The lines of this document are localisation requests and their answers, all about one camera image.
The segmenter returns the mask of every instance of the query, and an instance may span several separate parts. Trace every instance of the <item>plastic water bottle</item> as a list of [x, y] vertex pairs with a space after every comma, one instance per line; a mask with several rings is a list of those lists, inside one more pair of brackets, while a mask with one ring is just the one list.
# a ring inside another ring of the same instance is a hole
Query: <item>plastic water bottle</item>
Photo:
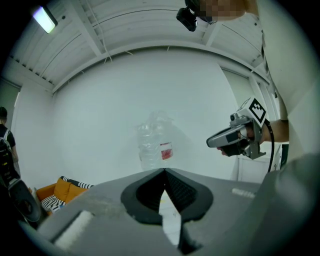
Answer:
[[139, 157], [144, 171], [170, 167], [169, 159], [173, 156], [169, 136], [171, 119], [161, 117], [159, 120], [157, 117], [152, 113], [149, 120], [137, 129]]

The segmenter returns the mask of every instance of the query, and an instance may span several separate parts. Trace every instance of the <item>camera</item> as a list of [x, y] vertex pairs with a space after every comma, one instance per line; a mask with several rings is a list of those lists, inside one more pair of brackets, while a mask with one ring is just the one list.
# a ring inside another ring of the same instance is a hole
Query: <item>camera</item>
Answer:
[[205, 12], [200, 11], [199, 0], [184, 0], [186, 8], [181, 8], [177, 15], [176, 19], [180, 21], [189, 31], [194, 32], [197, 28], [198, 21], [197, 17], [201, 20], [213, 24], [212, 17], [205, 16]]

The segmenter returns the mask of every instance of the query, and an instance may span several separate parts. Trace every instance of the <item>ceiling light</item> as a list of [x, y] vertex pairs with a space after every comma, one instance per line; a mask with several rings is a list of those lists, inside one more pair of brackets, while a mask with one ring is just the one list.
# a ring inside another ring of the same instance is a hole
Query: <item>ceiling light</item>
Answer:
[[51, 12], [42, 6], [39, 6], [32, 16], [47, 33], [50, 33], [58, 24]]

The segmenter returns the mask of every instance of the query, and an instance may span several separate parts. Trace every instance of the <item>fluorescent light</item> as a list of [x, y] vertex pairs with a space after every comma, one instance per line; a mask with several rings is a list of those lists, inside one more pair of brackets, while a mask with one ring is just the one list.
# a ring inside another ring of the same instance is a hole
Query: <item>fluorescent light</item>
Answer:
[[56, 26], [43, 7], [39, 7], [32, 15], [45, 32], [50, 33]]

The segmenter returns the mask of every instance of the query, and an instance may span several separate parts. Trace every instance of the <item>white ceiling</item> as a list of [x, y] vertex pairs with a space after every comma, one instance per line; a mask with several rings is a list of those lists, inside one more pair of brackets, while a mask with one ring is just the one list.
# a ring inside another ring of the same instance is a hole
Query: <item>white ceiling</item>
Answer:
[[51, 83], [54, 92], [109, 54], [152, 46], [213, 52], [266, 77], [259, 65], [262, 29], [257, 18], [246, 14], [214, 25], [199, 20], [196, 31], [190, 32], [176, 19], [177, 11], [184, 6], [184, 0], [53, 0], [47, 7], [56, 18], [57, 27], [47, 34], [32, 19], [10, 57], [15, 64]]

